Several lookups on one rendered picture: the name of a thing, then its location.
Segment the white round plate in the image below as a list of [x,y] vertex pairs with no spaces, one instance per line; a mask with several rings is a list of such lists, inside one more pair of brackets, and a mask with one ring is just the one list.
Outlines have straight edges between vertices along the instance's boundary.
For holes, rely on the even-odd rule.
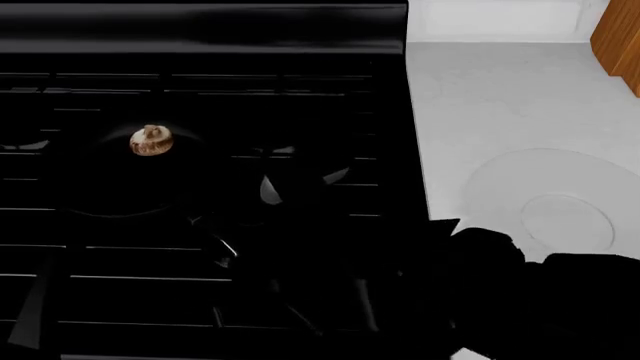
[[640,176],[610,161],[558,149],[509,152],[472,173],[460,229],[505,233],[531,262],[550,254],[640,260]]

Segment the brown mushroom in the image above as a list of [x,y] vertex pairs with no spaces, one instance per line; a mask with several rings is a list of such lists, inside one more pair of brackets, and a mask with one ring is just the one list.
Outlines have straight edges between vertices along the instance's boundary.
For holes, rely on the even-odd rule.
[[168,152],[174,144],[171,131],[162,125],[145,125],[131,135],[129,146],[140,156],[162,155]]

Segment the black kitchen stove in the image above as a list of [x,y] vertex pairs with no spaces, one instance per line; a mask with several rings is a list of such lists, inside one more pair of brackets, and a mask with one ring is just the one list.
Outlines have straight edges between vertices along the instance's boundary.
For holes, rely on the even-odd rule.
[[[427,218],[407,0],[0,0],[0,360],[325,360],[233,221]],[[65,149],[171,123],[225,153],[206,233],[61,211]]]

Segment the black frying pan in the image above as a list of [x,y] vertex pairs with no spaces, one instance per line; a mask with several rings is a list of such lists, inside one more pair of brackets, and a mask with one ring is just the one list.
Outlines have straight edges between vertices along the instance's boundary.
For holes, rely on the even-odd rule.
[[[168,128],[173,147],[162,155],[136,155],[129,140],[145,125]],[[171,123],[123,124],[61,152],[52,182],[69,218],[101,227],[131,226],[145,238],[176,224],[200,235],[218,203],[227,164],[216,143],[188,129]]]

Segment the wooden cabinet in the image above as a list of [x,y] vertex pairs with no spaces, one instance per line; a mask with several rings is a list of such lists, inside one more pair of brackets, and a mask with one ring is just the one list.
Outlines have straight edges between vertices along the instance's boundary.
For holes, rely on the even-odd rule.
[[610,0],[590,44],[607,74],[640,98],[640,0]]

